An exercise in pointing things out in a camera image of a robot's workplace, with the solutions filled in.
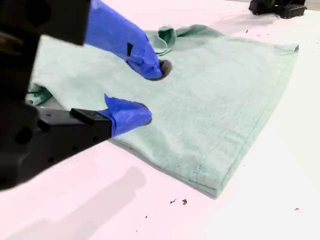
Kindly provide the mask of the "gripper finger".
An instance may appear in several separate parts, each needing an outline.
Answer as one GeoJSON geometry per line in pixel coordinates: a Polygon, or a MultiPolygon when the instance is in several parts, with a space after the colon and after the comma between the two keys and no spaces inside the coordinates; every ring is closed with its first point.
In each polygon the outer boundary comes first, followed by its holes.
{"type": "Polygon", "coordinates": [[[173,69],[160,60],[145,32],[101,0],[92,0],[85,44],[111,52],[137,74],[150,81],[167,77],[173,69]]]}
{"type": "Polygon", "coordinates": [[[151,111],[142,103],[107,95],[104,100],[106,109],[97,111],[40,108],[38,154],[75,155],[152,121],[151,111]]]}

